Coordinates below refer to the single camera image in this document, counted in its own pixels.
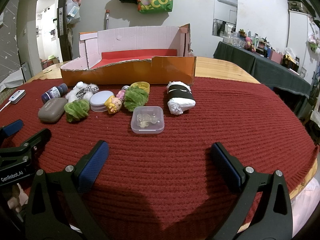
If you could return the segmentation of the person's left hand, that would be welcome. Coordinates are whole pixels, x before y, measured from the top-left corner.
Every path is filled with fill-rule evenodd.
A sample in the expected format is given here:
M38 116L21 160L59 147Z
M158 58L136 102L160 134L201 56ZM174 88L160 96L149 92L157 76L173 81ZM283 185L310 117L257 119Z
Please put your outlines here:
M28 203L28 195L23 191L20 184L12 187L12 196L7 204L9 209L15 210L17 213L21 212L22 206Z

